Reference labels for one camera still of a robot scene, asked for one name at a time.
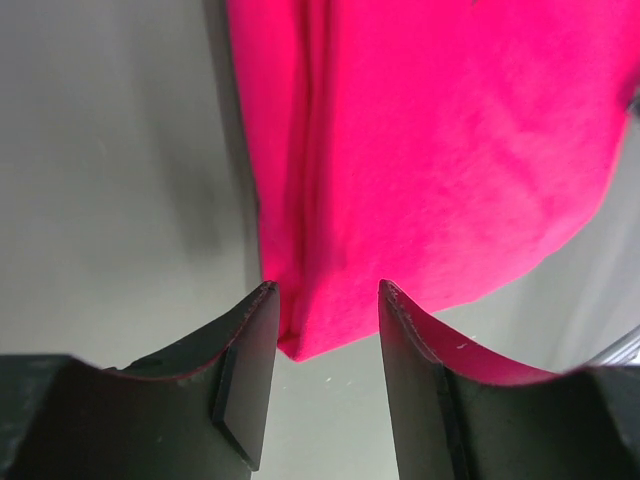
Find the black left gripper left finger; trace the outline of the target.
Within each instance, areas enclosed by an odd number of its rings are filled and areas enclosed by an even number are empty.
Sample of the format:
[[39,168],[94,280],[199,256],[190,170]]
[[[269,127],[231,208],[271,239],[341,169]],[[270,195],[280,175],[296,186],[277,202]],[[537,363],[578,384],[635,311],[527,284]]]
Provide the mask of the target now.
[[261,463],[279,330],[265,282],[123,369],[1,359],[5,479],[248,479]]

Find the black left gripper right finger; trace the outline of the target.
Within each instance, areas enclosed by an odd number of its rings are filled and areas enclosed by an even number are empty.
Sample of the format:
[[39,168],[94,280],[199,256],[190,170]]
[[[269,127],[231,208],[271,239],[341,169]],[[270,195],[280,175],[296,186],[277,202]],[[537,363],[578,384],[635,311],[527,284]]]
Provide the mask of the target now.
[[380,342],[403,479],[635,479],[639,370],[537,369],[379,285]]

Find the red t-shirt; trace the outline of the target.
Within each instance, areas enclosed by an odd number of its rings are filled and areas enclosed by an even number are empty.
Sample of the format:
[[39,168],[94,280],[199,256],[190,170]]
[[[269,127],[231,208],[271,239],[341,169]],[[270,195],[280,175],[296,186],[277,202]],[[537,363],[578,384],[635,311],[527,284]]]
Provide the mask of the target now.
[[635,1],[231,1],[279,349],[378,330],[377,286],[475,301],[564,246],[614,176]]

